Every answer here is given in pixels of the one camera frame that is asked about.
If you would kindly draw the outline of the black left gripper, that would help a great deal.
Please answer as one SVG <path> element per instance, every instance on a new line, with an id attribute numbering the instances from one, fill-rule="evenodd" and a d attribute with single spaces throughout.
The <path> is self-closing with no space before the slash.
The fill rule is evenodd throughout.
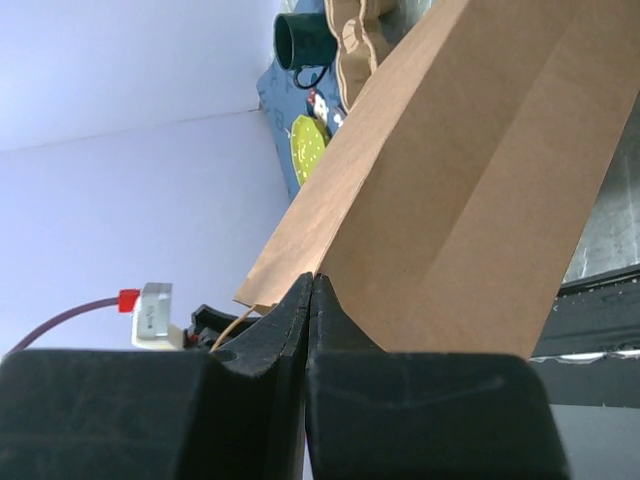
<path id="1" fill-rule="evenodd" d="M 221 312 L 202 304 L 191 314 L 191 324 L 184 329 L 184 349 L 210 351 L 220 335 L 231 325 L 237 316 Z M 261 316 L 248 315 L 242 323 L 224 336 L 220 345 L 224 345 L 249 329 L 261 319 Z"/>

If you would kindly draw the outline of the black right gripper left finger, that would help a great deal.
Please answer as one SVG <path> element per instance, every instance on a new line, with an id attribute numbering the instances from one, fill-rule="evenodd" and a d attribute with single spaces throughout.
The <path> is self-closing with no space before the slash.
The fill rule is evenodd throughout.
<path id="1" fill-rule="evenodd" d="M 300 479 L 313 275 L 213 353 L 213 479 Z"/>

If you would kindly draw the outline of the brown pulp cup carrier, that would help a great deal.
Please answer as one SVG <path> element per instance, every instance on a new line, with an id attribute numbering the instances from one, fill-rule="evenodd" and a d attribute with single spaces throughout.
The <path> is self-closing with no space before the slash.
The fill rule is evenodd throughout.
<path id="1" fill-rule="evenodd" d="M 380 17 L 394 0 L 325 0 L 329 30 L 337 41 L 337 83 L 343 109 L 349 113 L 365 84 L 392 50 Z"/>

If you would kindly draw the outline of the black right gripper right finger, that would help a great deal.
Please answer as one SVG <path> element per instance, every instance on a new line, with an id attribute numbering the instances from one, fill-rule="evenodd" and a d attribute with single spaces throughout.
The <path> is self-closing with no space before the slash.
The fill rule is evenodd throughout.
<path id="1" fill-rule="evenodd" d="M 383 356 L 345 313 L 326 275 L 315 277 L 310 298 L 305 380 L 305 426 L 313 477 L 363 479 L 371 441 L 358 423 L 375 380 L 368 360 Z"/>

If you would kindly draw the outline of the brown paper bag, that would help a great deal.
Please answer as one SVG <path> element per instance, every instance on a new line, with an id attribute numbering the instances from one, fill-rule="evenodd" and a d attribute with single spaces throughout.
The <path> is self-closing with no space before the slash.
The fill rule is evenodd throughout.
<path id="1" fill-rule="evenodd" d="M 438 1 L 236 292 L 327 275 L 380 347 L 529 357 L 639 92 L 635 1 Z"/>

